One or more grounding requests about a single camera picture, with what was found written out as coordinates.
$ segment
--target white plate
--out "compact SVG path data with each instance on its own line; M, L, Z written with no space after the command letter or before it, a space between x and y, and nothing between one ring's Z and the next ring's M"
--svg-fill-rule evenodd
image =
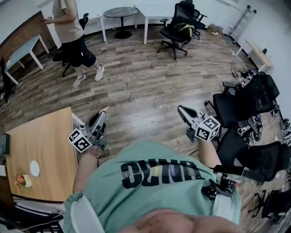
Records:
M38 177L40 174L40 166L37 161L33 160L30 163L30 172L34 177Z

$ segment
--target light wood tabletop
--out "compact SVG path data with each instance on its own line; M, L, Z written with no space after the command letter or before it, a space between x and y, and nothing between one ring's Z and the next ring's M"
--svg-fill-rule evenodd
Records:
M68 141L72 133L71 107L42 116L7 132L10 155L6 156L11 192L25 198L64 202L72 193L77 161ZM33 177L30 162L36 160L40 174ZM32 187L19 190L14 176L30 176Z
M255 54L260 58L263 64L267 67L273 67L272 61L262 52L262 49L254 42L246 40Z

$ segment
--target white strap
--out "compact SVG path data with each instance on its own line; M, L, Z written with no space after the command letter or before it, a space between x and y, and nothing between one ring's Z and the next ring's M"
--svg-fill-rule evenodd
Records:
M105 233L85 194L72 203L71 220L76 233Z
M234 213L235 203L233 196L227 197L218 193L213 204L212 215L233 221Z

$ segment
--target wooden floor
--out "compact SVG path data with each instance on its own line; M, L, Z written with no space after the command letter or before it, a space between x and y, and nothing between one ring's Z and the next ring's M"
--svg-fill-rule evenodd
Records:
M205 100L222 91L223 81L234 81L230 67L234 64L241 69L237 60L229 54L229 48L216 36L201 32L201 40L192 40L186 45L188 56L177 52L173 59L171 50L156 53L163 37L160 27L149 27L148 43L143 44L143 28L131 29L132 37L126 40L114 38L114 32L107 34L108 42L102 36L87 43L105 68L99 82L94 81L94 70L86 70L87 78L73 89L74 70L62 78L63 67L51 63L42 71L26 77L14 89L15 94L8 106L0 112L0 132L3 133L20 124L48 114L72 107L72 111L84 122L91 114L103 107L110 106L105 133L108 139L106 153L113 158L122 148L136 140L146 139L162 142L181 155L197 149L187 138L186 124L177 112L179 104L192 106L204 113L214 114L205 108ZM227 44L237 51L229 38ZM253 67L241 53L248 68ZM42 64L51 58L40 58ZM15 75L16 79L36 68L34 63ZM260 144L273 142L277 136L282 140L280 117L272 118L262 114L263 138ZM254 192L262 189L281 188L284 172L272 182L262 187L253 183L242 183L239 192L243 198L241 226L246 232L264 232L268 227L260 216L250 217L247 210L255 205Z

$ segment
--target white sneaker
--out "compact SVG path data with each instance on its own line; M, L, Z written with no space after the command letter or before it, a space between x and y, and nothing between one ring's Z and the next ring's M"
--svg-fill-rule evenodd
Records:
M99 70L97 70L97 72L96 72L95 81L99 81L102 78L103 73L104 73L104 67L101 66L101 68Z
M80 83L86 78L86 75L83 74L83 76L81 78L76 78L76 81L73 84L73 88L76 88L80 85Z

